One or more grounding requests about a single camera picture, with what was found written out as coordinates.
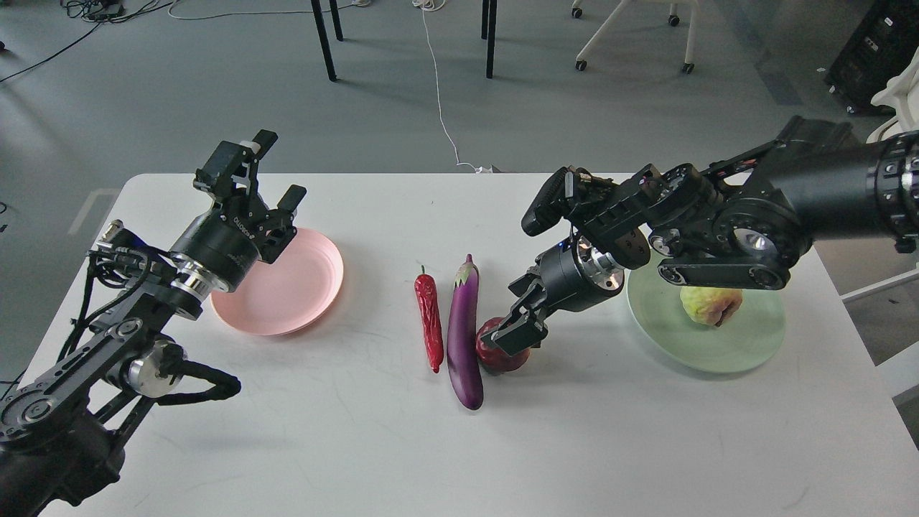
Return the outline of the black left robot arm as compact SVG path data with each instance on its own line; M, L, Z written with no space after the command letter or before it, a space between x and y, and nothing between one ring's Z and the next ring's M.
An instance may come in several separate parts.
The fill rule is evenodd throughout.
M234 292L257 261L273 263L297 234L306 194L292 185L270 209L257 168L278 140L223 141L195 173L213 203L169 250L113 220L88 252L83 302L56 364L2 397L2 514L78 506L119 479L128 439L155 406L237 395L232 374L187 359L164 333L197 320L211 292Z

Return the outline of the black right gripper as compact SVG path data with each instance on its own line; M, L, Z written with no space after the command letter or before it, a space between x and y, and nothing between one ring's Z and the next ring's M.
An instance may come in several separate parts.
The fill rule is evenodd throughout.
M518 355L548 336L548 313L585 311L616 297L624 283L625 269L587 238L561 240L509 283L518 300L491 331L491 344L509 356Z

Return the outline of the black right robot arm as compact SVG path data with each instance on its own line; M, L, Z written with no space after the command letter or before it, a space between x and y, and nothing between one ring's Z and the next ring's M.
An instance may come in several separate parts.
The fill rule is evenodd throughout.
M860 143L849 124L795 116L768 143L704 170L646 166L616 182L561 168L522 218L537 236L568 220L568 238L509 285L508 315L483 341L509 356L537 347L547 317L616 297L624 273L662 256L677 286L781 290L820 240L894 238L917 246L917 131Z

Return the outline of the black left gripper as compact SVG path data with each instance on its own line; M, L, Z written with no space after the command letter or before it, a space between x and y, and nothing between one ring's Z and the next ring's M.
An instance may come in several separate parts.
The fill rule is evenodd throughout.
M236 291L257 259L275 262L297 233L294 217L307 194L299 185L290 185L261 223L251 219L252 213L267 210L257 191L257 169L276 141L278 134L265 129L243 143L221 141L195 171L194 189L216 205L187 226L169 255L196 262L222 292Z

